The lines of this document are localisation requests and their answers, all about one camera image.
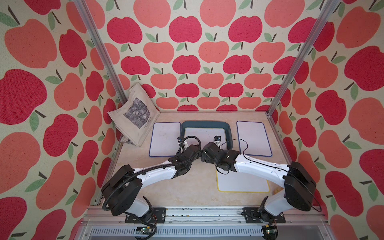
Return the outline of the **yellow-framed whiteboard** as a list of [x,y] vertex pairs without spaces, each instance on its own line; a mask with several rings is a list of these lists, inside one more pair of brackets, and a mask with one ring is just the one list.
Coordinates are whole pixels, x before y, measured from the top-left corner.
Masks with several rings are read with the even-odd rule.
[[217,188],[223,193],[269,193],[267,180],[246,174],[229,172],[226,175],[216,172]]
[[224,129],[217,128],[186,128],[184,132],[184,136],[196,136],[200,139],[202,143],[201,149],[204,148],[209,142],[214,142],[215,136],[221,136],[222,141],[220,144],[223,144],[227,141],[226,132]]

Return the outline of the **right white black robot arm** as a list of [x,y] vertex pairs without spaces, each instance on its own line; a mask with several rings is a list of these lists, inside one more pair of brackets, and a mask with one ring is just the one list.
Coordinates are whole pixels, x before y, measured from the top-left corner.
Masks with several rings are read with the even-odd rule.
[[215,143],[208,143],[202,150],[202,161],[214,164],[225,171],[243,173],[273,182],[283,189],[265,197],[255,216],[272,224],[281,213],[297,209],[309,212],[315,198],[316,182],[297,162],[276,164],[249,157],[235,150],[222,150]]

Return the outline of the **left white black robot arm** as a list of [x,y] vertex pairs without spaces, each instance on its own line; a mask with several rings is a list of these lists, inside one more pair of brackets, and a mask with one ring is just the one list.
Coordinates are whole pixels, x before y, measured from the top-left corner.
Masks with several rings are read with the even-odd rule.
[[185,175],[194,160],[201,156],[201,146],[190,145],[162,164],[148,168],[121,167],[102,187],[105,199],[103,210],[113,216],[127,214],[143,222],[149,222],[154,208],[145,197],[138,197],[141,189],[155,183]]

